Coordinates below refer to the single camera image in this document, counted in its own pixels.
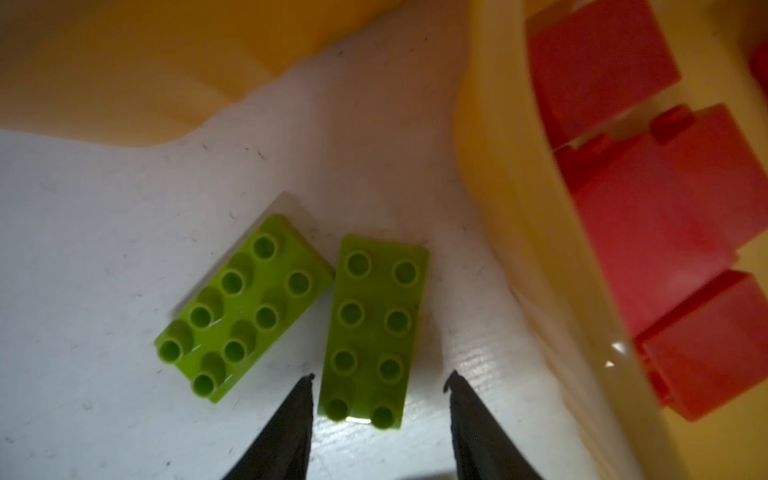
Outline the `red tall brick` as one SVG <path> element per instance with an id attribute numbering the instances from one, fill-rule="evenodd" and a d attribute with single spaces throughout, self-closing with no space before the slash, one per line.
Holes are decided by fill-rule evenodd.
<path id="1" fill-rule="evenodd" d="M 556 151 L 626 328 L 638 336 L 767 228 L 767 175 L 725 104 Z"/>

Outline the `small red brick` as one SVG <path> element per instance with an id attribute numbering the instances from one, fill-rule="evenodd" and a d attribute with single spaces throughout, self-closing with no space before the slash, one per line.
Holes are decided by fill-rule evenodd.
<path id="1" fill-rule="evenodd" d="M 762 93 L 768 95 L 768 40 L 761 41 L 749 58 L 749 70 Z"/>

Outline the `green brick diagonal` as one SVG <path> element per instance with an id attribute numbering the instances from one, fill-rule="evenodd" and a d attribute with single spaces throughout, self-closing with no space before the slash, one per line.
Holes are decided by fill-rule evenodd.
<path id="1" fill-rule="evenodd" d="M 192 392 L 220 401 L 332 285 L 333 267 L 289 220 L 266 217 L 155 340 Z"/>

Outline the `green brick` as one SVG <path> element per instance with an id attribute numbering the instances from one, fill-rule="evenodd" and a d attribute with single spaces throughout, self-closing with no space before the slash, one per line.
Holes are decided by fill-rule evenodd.
<path id="1" fill-rule="evenodd" d="M 400 428 L 429 258 L 422 246 L 342 239 L 319 414 Z"/>

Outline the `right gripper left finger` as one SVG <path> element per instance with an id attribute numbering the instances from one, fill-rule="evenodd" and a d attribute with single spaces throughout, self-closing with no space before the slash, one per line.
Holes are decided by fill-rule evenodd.
<path id="1" fill-rule="evenodd" d="M 301 377 L 224 479 L 306 479 L 314 421 L 313 380 Z"/>

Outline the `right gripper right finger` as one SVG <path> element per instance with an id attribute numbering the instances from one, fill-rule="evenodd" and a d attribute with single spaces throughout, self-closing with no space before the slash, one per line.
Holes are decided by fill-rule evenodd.
<path id="1" fill-rule="evenodd" d="M 542 479 L 456 370 L 447 378 L 443 392 L 450 392 L 451 434 L 458 479 Z"/>

